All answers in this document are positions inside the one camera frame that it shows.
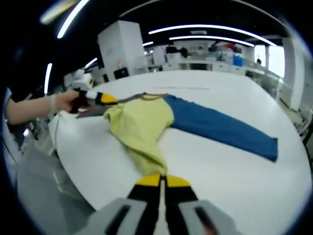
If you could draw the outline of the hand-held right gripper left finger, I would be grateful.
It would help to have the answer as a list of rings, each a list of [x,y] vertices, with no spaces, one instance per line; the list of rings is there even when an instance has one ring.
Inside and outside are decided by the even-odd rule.
[[[126,198],[117,198],[92,214],[84,235],[152,235],[158,219],[160,174],[138,180]]]

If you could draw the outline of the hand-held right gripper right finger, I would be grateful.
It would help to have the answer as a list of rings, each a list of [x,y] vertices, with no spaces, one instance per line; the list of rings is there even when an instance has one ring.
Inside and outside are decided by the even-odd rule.
[[[188,181],[166,176],[166,222],[171,235],[237,235],[234,219],[208,200],[200,200]]]

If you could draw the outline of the person's left hand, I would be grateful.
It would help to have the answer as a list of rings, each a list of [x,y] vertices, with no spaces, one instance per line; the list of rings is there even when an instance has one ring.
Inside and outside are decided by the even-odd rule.
[[[68,90],[64,93],[50,96],[50,112],[52,114],[60,111],[76,114],[80,107],[82,107],[82,104],[78,91]]]

